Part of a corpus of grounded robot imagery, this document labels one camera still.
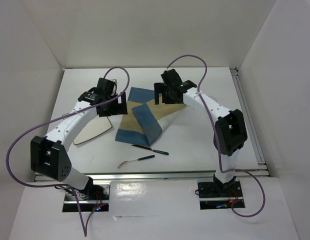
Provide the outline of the gold fork dark handle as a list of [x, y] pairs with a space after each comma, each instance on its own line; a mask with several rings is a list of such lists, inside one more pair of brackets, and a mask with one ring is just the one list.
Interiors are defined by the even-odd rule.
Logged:
[[140, 157], [134, 160], [125, 160], [122, 163], [120, 163], [117, 168], [121, 168], [123, 165], [128, 164], [128, 163], [132, 163], [132, 162], [139, 162], [139, 161], [144, 161], [144, 160], [148, 160], [148, 159], [152, 159], [155, 158], [155, 155], [148, 155], [148, 156], [144, 156], [144, 157]]

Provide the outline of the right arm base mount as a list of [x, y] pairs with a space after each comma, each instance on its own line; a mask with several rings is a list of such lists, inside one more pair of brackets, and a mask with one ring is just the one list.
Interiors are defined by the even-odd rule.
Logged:
[[213, 182], [198, 182], [194, 193], [199, 197], [201, 210], [219, 210], [245, 208], [242, 186], [236, 181], [229, 189], [219, 192], [214, 188]]

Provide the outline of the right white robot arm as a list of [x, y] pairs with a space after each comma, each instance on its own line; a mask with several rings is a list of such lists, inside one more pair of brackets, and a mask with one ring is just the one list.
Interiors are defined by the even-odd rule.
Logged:
[[185, 104], [210, 120], [213, 144], [218, 153], [213, 190], [218, 196], [225, 196], [236, 180], [235, 168], [239, 151], [248, 139], [243, 113], [239, 109], [231, 110], [220, 105], [201, 92], [192, 81], [183, 82], [175, 69], [165, 70], [161, 78], [163, 82], [153, 85], [156, 105], [160, 102]]

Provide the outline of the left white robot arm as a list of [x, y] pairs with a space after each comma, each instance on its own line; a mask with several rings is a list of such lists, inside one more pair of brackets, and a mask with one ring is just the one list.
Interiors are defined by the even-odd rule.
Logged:
[[96, 117], [128, 113], [126, 95], [117, 99], [116, 91], [117, 80], [99, 78], [96, 87], [80, 95], [72, 116], [64, 116], [45, 136], [35, 136], [30, 142], [31, 170], [73, 187], [83, 200], [94, 200], [97, 194], [103, 194], [104, 189], [95, 185], [91, 177], [73, 168], [68, 150], [83, 128]]

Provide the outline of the white square plate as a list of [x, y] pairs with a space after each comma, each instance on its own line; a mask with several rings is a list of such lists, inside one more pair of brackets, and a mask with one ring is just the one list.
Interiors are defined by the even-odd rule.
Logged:
[[107, 116], [97, 116], [81, 130], [74, 139], [73, 144], [76, 146], [93, 140], [94, 138], [106, 133], [112, 127], [113, 126]]

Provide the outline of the gold knife dark handle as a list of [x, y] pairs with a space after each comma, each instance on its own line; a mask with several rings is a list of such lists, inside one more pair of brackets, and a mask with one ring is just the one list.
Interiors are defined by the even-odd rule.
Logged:
[[166, 155], [166, 156], [169, 155], [169, 153], [166, 151], [152, 149], [152, 148], [147, 147], [147, 146], [142, 146], [142, 145], [137, 145], [137, 144], [132, 144], [131, 146], [136, 147], [136, 148], [140, 148], [140, 149], [144, 149], [144, 150], [148, 150], [148, 151], [152, 151], [154, 153], [161, 154], [161, 155]]

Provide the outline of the blue tan cloth placemat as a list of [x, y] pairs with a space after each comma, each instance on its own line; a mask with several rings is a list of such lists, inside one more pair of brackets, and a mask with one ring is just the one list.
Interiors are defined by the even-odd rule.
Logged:
[[115, 141], [150, 147], [169, 127], [184, 104], [155, 104], [155, 92], [132, 87]]

